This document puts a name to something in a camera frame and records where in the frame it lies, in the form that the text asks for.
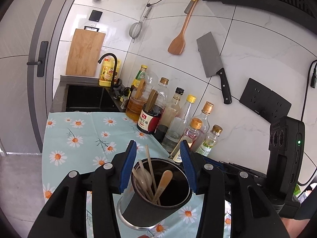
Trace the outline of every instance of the black knife handle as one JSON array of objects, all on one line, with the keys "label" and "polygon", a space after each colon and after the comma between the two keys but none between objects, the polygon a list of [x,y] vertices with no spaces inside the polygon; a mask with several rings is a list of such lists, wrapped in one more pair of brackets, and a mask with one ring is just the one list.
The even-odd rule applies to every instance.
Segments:
[{"label": "black knife handle", "polygon": [[226,105],[229,105],[232,103],[232,99],[231,99],[231,92],[230,92],[229,83],[228,83],[226,72],[224,71],[224,68],[221,68],[219,71],[217,71],[217,75],[220,76],[223,103]]}]

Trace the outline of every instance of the door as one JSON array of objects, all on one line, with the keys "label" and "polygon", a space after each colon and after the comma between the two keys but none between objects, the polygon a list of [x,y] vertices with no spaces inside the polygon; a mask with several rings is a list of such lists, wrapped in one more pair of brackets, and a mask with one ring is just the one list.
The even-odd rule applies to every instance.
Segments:
[{"label": "door", "polygon": [[71,4],[14,0],[0,22],[0,138],[8,153],[42,152],[52,103],[52,40]]}]

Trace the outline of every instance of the wall socket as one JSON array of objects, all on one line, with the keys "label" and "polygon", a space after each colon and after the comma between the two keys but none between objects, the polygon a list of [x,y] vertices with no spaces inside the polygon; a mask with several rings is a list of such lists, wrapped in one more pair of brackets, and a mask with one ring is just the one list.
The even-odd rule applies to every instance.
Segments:
[{"label": "wall socket", "polygon": [[249,78],[239,101],[269,123],[275,123],[279,118],[287,116],[292,105],[252,78]]}]

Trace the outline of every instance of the floral tablecloth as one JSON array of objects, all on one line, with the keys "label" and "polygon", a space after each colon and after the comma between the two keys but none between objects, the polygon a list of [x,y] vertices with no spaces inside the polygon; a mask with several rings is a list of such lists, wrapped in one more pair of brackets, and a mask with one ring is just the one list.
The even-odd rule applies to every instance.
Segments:
[{"label": "floral tablecloth", "polygon": [[[94,171],[105,162],[111,162],[116,153],[126,150],[130,140],[137,142],[138,159],[146,158],[148,144],[151,157],[167,158],[168,153],[152,135],[140,132],[136,123],[125,113],[50,113],[46,125],[43,155],[43,194],[47,201],[55,188],[71,170],[79,173]],[[93,237],[91,192],[87,194],[87,237]],[[115,206],[121,195],[114,195]],[[193,238],[196,237],[202,209],[203,195],[193,195],[183,208],[170,215],[148,232],[126,227],[118,218],[122,238],[149,237]],[[226,202],[224,237],[230,237],[230,207]]]}]

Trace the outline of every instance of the black door handle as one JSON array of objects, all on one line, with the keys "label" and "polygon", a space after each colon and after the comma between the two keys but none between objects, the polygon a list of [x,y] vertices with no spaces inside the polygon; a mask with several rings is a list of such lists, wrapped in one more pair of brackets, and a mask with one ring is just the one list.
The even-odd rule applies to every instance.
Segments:
[{"label": "black door handle", "polygon": [[45,60],[47,47],[49,45],[48,41],[42,41],[39,50],[39,60],[37,62],[27,62],[26,65],[37,65],[37,76],[43,77],[45,72]]},{"label": "black door handle", "polygon": [[27,62],[26,65],[40,65],[42,62],[38,61],[38,62]]}]

